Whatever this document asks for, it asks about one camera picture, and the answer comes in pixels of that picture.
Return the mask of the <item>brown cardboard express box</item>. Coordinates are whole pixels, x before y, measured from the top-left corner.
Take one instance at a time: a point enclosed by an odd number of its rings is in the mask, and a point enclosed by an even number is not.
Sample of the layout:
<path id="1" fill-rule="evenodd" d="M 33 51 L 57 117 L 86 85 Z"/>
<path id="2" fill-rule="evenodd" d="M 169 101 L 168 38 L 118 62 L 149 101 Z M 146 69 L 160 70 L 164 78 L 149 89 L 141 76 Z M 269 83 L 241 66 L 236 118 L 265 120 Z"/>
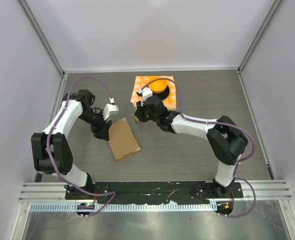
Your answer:
<path id="1" fill-rule="evenodd" d="M 116 162 L 120 162 L 141 150 L 125 117 L 114 122 L 109 128 L 108 134 L 108 143 Z"/>

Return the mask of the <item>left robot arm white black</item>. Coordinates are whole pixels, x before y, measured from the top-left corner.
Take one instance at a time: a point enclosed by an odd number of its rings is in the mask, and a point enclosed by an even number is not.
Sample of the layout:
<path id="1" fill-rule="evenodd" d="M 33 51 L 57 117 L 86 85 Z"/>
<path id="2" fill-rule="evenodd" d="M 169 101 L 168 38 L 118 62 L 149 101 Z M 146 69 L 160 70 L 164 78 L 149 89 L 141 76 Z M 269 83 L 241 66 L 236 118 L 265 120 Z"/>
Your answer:
<path id="1" fill-rule="evenodd" d="M 76 193 L 84 200 L 93 196 L 94 185 L 91 176 L 74 164 L 68 136 L 76 120 L 80 119 L 90 125 L 95 138 L 108 141 L 112 125 L 108 118 L 119 111 L 114 99 L 109 100 L 103 109 L 92 108 L 95 96 L 89 90 L 66 94 L 49 126 L 31 137 L 35 170 L 61 177 L 67 184 L 76 186 Z"/>

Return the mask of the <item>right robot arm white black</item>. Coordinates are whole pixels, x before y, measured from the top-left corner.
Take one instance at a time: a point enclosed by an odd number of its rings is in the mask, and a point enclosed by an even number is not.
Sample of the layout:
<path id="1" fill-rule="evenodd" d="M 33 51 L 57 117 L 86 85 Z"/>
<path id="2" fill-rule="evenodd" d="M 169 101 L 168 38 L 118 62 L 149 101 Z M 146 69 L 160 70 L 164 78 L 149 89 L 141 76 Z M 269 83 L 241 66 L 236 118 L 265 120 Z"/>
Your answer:
<path id="1" fill-rule="evenodd" d="M 212 182 L 213 192 L 220 198 L 231 192 L 237 161 L 249 142 L 241 130 L 232 127 L 234 122 L 229 117 L 222 116 L 210 124 L 200 118 L 183 116 L 179 111 L 168 110 L 155 95 L 145 101 L 138 101 L 134 115 L 141 123 L 153 121 L 164 132 L 207 140 L 218 159 L 217 172 Z"/>

